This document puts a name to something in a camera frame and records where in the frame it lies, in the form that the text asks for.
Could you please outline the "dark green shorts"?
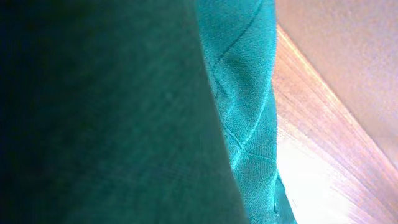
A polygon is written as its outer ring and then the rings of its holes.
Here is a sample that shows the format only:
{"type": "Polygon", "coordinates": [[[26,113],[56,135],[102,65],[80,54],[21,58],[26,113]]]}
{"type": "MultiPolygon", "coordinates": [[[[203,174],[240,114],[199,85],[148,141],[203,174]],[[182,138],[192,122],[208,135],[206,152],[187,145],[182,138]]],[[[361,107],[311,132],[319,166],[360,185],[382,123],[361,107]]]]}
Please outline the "dark green shorts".
{"type": "Polygon", "coordinates": [[[1,222],[294,223],[270,0],[1,2],[1,222]]]}

